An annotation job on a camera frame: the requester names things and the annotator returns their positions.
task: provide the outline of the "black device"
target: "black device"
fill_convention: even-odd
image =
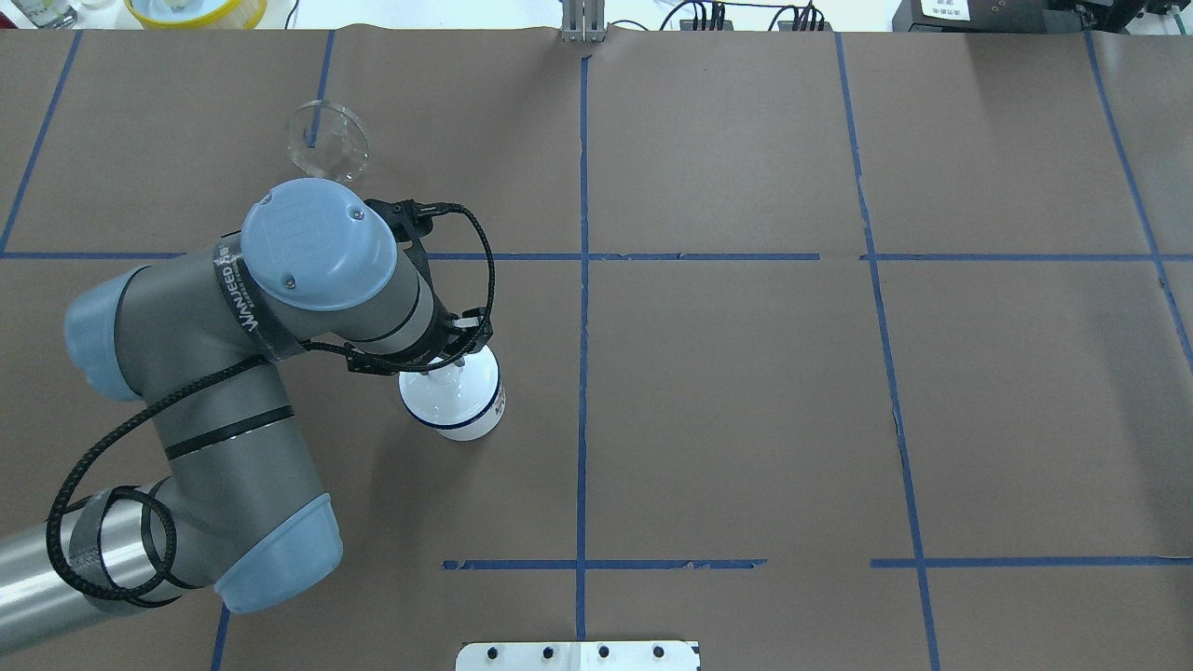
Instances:
[[[1143,12],[1166,14],[1189,0],[902,0],[894,32],[1124,32]]]

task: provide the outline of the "brown table surface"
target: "brown table surface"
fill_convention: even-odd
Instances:
[[[136,410],[70,365],[69,301],[299,177],[282,129],[313,98],[364,121],[361,196],[486,223],[509,395],[453,444],[391,378],[284,363],[340,567],[225,627],[203,590],[0,667],[450,670],[465,641],[577,638],[698,640],[721,670],[1193,667],[1193,560],[1164,559],[1193,554],[1191,60],[0,31],[0,534]],[[478,304],[466,222],[427,244]],[[80,492],[165,474],[143,430]]]

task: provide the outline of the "yellow container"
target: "yellow container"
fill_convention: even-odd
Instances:
[[[252,29],[265,14],[267,0],[191,0],[180,11],[162,0],[124,0],[124,6],[148,29]]]

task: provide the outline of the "white label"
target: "white label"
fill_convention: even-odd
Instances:
[[[923,16],[951,21],[969,20],[969,0],[920,0]]]

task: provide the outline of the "metal clamp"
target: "metal clamp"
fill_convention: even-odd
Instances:
[[[564,42],[605,42],[605,0],[563,0]]]

